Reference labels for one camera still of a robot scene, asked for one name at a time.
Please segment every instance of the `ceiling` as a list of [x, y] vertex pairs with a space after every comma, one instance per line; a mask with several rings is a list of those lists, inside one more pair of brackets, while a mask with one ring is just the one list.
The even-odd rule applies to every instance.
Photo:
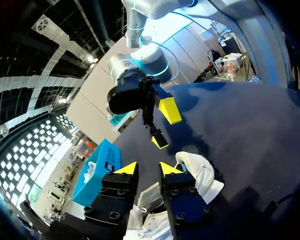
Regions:
[[[79, 86], [61, 83], [69, 78], [81, 80], [92, 64], [56, 41], [57, 37], [35, 31], [42, 16], [53, 22], [56, 32], [63, 31], [71, 43], [94, 59], [101, 59], [108, 51], [106, 40], [116, 42], [122, 37], [122, 25], [126, 24], [119, 0], [0, 0], [0, 125], [29, 111], [33, 99], [35, 110], [68, 97], [72, 91], [74, 97]], [[13, 82], [17, 76], [22, 77], [20, 81], [26, 79], [27, 85], [3, 86], [3, 81]], [[48, 85], [52, 77], [56, 80]]]

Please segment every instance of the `table surface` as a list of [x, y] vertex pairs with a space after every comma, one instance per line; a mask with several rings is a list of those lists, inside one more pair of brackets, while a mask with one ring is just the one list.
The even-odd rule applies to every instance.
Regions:
[[[179, 151], [205, 156], [224, 175], [216, 200], [224, 212], [241, 206], [263, 211], [300, 187], [300, 92], [237, 82], [175, 85], [167, 91], [183, 120], [169, 125], [155, 109], [154, 124], [169, 143], [166, 149], [150, 142], [141, 114], [114, 142], [122, 166], [139, 163], [138, 194], [159, 180], [158, 163], [174, 166]], [[287, 214], [292, 201], [281, 204], [273, 219]]]

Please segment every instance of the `label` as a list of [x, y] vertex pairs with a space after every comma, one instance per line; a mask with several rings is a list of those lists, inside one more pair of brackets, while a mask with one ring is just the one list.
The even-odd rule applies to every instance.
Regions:
[[120, 122], [122, 122], [122, 120], [124, 119], [124, 117], [128, 114], [127, 113], [123, 113], [123, 114], [116, 114], [114, 115], [111, 119], [110, 119], [110, 123], [112, 123], [113, 126], [118, 126]]

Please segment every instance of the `ceiling light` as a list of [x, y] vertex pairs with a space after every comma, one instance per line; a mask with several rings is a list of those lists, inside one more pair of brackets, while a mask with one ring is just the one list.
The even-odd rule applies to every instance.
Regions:
[[61, 98], [60, 98], [58, 102], [59, 102], [60, 104], [61, 104], [61, 103], [62, 103], [62, 104], [65, 104], [65, 103], [66, 103], [66, 99], [65, 99], [65, 98], [62, 98], [62, 99], [61, 99]]
[[93, 64], [93, 63], [95, 64], [99, 61], [99, 59], [94, 58], [93, 56], [89, 55], [88, 58], [87, 58], [87, 61], [91, 64]]
[[90, 56], [88, 56], [87, 60], [88, 60], [88, 62], [93, 63], [94, 58], [90, 55]]

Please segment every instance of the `white cloth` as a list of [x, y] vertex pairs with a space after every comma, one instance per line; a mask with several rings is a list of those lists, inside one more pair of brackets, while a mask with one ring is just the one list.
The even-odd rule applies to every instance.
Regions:
[[[175, 155], [178, 164], [185, 164], [187, 170], [196, 180], [195, 187], [198, 193], [209, 204], [222, 190], [224, 184], [214, 180], [212, 165], [203, 156], [178, 152]], [[142, 225], [142, 208], [148, 212], [163, 204], [160, 195], [159, 183], [155, 183], [140, 194], [138, 207], [133, 206], [130, 213], [128, 228], [124, 240], [172, 240], [170, 224], [167, 212], [148, 214]]]
[[83, 174], [83, 176], [84, 176], [84, 183], [87, 183], [92, 177], [93, 177], [93, 175], [94, 175], [94, 172], [95, 172], [95, 166], [96, 166], [96, 163], [95, 162], [92, 162], [92, 161], [90, 161], [90, 162], [88, 162], [88, 166], [89, 166], [89, 168], [88, 168], [88, 171], [87, 171], [87, 173], [85, 174]]

